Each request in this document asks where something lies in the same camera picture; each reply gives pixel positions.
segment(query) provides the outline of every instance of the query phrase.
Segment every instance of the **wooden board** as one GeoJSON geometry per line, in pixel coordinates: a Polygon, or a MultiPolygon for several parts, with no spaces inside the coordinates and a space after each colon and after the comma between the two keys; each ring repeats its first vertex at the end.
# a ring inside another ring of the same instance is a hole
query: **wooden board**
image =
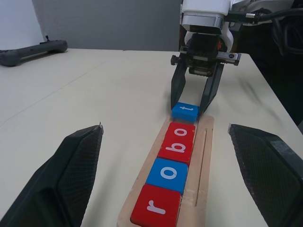
{"type": "MultiPolygon", "coordinates": [[[[138,225],[131,223],[130,216],[139,197],[141,188],[145,184],[153,162],[161,148],[169,123],[172,121],[173,119],[171,117],[167,117],[160,129],[160,132],[118,215],[118,227],[138,227],[138,225]]],[[[180,204],[177,227],[205,226],[213,128],[214,119],[207,115],[203,115],[196,124],[193,152],[188,169],[184,194],[180,204]]]]}

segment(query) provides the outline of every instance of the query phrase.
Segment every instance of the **blue letter block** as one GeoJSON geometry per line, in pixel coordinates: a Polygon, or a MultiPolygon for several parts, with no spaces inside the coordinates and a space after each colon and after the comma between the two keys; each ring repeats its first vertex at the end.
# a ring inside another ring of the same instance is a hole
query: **blue letter block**
{"type": "Polygon", "coordinates": [[[177,103],[171,110],[171,116],[185,121],[195,122],[199,107],[186,103],[177,103]]]}
{"type": "Polygon", "coordinates": [[[156,158],[146,183],[174,190],[183,195],[187,177],[187,165],[162,158],[156,158]]]}

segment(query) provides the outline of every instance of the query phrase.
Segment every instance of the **screw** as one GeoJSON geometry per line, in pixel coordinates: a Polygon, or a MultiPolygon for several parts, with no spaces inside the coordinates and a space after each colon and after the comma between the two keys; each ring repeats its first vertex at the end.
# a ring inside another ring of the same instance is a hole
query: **screw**
{"type": "Polygon", "coordinates": [[[171,65],[177,64],[179,62],[179,59],[180,58],[177,57],[176,55],[172,55],[171,60],[170,60],[171,65]]]}

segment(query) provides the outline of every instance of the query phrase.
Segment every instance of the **red letter block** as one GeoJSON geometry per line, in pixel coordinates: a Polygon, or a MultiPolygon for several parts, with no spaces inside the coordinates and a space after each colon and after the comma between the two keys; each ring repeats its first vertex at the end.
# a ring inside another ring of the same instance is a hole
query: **red letter block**
{"type": "Polygon", "coordinates": [[[180,193],[145,184],[134,206],[131,222],[139,226],[175,227],[180,193]]]}
{"type": "Polygon", "coordinates": [[[165,134],[158,157],[189,165],[193,150],[195,126],[172,122],[165,134]]]}

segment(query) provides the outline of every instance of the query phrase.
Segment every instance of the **letter block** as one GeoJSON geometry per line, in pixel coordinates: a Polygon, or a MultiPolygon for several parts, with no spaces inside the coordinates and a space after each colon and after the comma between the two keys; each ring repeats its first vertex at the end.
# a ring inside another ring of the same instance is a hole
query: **letter block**
{"type": "Polygon", "coordinates": [[[189,165],[193,150],[195,126],[172,122],[165,134],[158,157],[189,165]]]}
{"type": "Polygon", "coordinates": [[[162,158],[156,158],[146,183],[183,194],[187,177],[187,165],[162,158]]]}
{"type": "Polygon", "coordinates": [[[177,103],[171,110],[171,116],[185,121],[195,122],[199,107],[187,103],[177,103]]]}
{"type": "Polygon", "coordinates": [[[131,222],[139,226],[175,227],[180,193],[145,184],[131,214],[131,222]]]}

